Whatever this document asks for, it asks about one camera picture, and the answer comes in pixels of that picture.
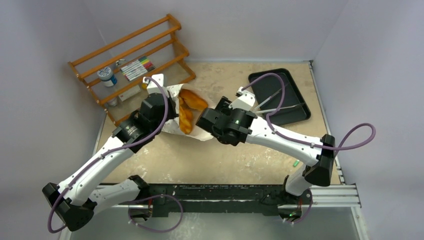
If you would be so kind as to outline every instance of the wooden rail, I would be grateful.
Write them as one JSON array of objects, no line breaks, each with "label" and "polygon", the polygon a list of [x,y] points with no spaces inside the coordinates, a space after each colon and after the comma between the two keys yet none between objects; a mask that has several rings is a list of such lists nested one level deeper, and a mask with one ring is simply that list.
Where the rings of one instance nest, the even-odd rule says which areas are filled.
[{"label": "wooden rail", "polygon": [[[82,64],[82,63],[84,63],[84,62],[106,52],[107,50],[110,50],[110,49],[112,49],[112,48],[114,48],[114,47],[116,47],[116,46],[118,46],[118,45],[120,45],[120,44],[122,44],[122,43],[144,33],[144,32],[146,32],[146,31],[160,25],[160,24],[163,24],[165,22],[170,23],[167,30],[157,34],[156,36],[154,36],[154,37],[152,37],[152,38],[150,38],[150,39],[148,39],[148,40],[146,40],[146,41],[144,41],[140,44],[137,44],[136,46],[118,54],[115,57],[110,58],[109,60],[107,60],[107,61],[105,61],[105,62],[103,62],[103,63],[101,63],[97,66],[91,67],[89,70],[87,70],[83,73],[78,72],[76,66],[78,66],[78,65],[80,65],[80,64]],[[110,43],[110,44],[107,44],[106,46],[103,46],[103,47],[83,56],[83,57],[80,57],[79,59],[77,59],[75,61],[70,61],[70,62],[68,62],[68,64],[69,64],[71,70],[73,71],[73,73],[75,74],[75,76],[87,87],[88,91],[93,96],[95,102],[97,104],[99,104],[104,109],[104,111],[110,117],[112,122],[117,126],[119,123],[126,120],[129,116],[129,114],[127,114],[123,118],[115,121],[114,116],[112,116],[112,114],[110,113],[110,111],[106,107],[106,103],[108,101],[112,100],[113,98],[118,97],[120,94],[128,91],[129,89],[135,87],[136,85],[141,84],[142,81],[143,81],[143,77],[146,77],[146,76],[150,77],[154,74],[158,74],[158,73],[162,72],[163,70],[165,70],[166,68],[170,67],[171,65],[178,63],[189,74],[189,76],[186,79],[184,79],[183,81],[181,81],[181,83],[188,83],[189,81],[196,78],[196,74],[193,72],[193,70],[190,69],[190,67],[184,61],[184,58],[189,56],[190,53],[187,50],[187,48],[185,46],[183,46],[177,38],[176,31],[178,31],[180,29],[181,29],[180,22],[174,16],[172,16],[171,14],[167,14],[166,17],[163,17],[163,18],[161,18],[161,19],[159,19],[159,20],[157,20],[157,21],[155,21],[155,22],[153,22],[153,23],[151,23],[151,24],[149,24],[145,27],[142,27],[142,28],[140,28],[140,29],[138,29],[138,30],[136,30],[136,31],[134,31],[134,32],[132,32],[132,33]],[[115,68],[113,70],[113,73],[115,73],[115,74],[118,73],[121,70],[122,67],[131,64],[133,61],[136,61],[137,59],[140,59],[141,57],[144,57],[144,56],[148,57],[148,56],[162,50],[163,48],[165,48],[169,45],[172,45],[173,51],[175,53],[174,58],[169,60],[165,64],[160,65],[160,66],[156,66],[156,68],[153,69],[152,71],[149,71],[146,74],[144,74],[143,76],[140,76],[140,77],[130,81],[129,84],[127,84],[126,86],[122,87],[121,89],[117,90],[116,92],[110,94],[109,96],[107,96],[103,99],[100,99],[92,89],[92,87],[99,84],[101,82],[101,80],[99,78],[96,78],[95,80],[92,80],[90,82],[86,82],[86,78],[88,76],[96,73],[98,70],[112,65],[116,61],[123,59],[123,58],[127,57],[128,55],[130,55],[130,54],[132,54],[132,53],[134,53],[134,52],[136,52],[136,51],[138,51],[142,48],[145,48],[146,46],[148,46],[148,45],[150,45],[150,44],[152,44],[152,43],[154,43],[154,42],[156,42],[156,41],[158,41],[158,40],[160,40],[160,39],[162,39],[162,38],[164,38],[168,35],[170,36],[169,40],[167,40],[166,42],[164,42],[164,43],[162,43],[162,44],[160,44],[156,47],[154,47],[151,50],[146,51],[145,53],[141,54],[140,56],[129,60],[126,64],[122,65],[121,67]]]}]

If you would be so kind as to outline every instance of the bread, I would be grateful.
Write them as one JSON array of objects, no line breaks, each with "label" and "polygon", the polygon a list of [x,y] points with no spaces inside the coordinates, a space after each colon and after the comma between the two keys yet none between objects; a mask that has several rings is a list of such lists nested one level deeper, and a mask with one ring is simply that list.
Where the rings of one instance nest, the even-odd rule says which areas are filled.
[{"label": "bread", "polygon": [[181,89],[179,92],[179,96],[184,99],[184,102],[190,107],[191,109],[199,110],[203,112],[205,108],[208,107],[208,103],[203,100],[201,97],[199,97],[196,93],[187,90],[187,89]]},{"label": "bread", "polygon": [[185,101],[178,97],[179,100],[179,129],[185,133],[190,134],[193,130],[193,113],[186,107]]}]

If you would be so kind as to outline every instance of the green object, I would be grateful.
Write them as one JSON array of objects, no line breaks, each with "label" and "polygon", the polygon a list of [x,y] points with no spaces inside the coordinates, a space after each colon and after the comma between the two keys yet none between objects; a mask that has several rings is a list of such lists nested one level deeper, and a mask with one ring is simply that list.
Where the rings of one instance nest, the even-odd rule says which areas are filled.
[{"label": "green object", "polygon": [[298,164],[299,164],[299,160],[296,160],[294,163],[293,163],[293,167],[296,167]]}]

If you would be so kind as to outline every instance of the gray wall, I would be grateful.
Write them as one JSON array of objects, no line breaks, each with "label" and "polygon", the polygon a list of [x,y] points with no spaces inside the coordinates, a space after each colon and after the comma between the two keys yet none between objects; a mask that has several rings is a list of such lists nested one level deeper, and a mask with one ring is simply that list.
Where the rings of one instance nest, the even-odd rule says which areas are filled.
[{"label": "gray wall", "polygon": [[423,12],[422,0],[350,0],[315,59],[334,135],[361,122],[377,128],[371,144],[339,155],[376,240],[424,236]]},{"label": "gray wall", "polygon": [[89,158],[103,115],[66,62],[104,42],[82,0],[2,1],[0,23],[0,239],[57,239],[41,189]]},{"label": "gray wall", "polygon": [[171,13],[191,60],[302,61],[317,55],[347,0],[85,2],[107,43]]}]

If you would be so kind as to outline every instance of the paper wrapper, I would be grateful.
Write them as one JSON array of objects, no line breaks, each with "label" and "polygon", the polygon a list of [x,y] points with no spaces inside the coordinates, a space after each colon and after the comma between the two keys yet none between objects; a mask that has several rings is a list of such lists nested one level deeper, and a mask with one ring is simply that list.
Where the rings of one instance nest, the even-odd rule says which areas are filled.
[{"label": "paper wrapper", "polygon": [[[175,102],[175,112],[177,114],[180,113],[180,101],[178,99],[178,95],[180,94],[181,89],[187,89],[197,94],[199,97],[201,97],[207,102],[209,108],[214,109],[216,107],[216,104],[213,103],[209,99],[209,97],[203,94],[199,89],[192,87],[186,83],[167,86],[166,89],[169,91],[170,97]],[[193,112],[193,122],[192,122],[193,130],[191,131],[190,134],[185,134],[184,132],[180,130],[180,117],[178,116],[174,119],[170,119],[166,121],[165,125],[162,128],[162,131],[165,133],[170,133],[170,134],[184,135],[184,136],[191,137],[200,141],[207,141],[207,140],[213,139],[214,137],[209,132],[196,126],[197,119],[200,117],[201,112],[194,109],[190,109],[190,110]]]}]

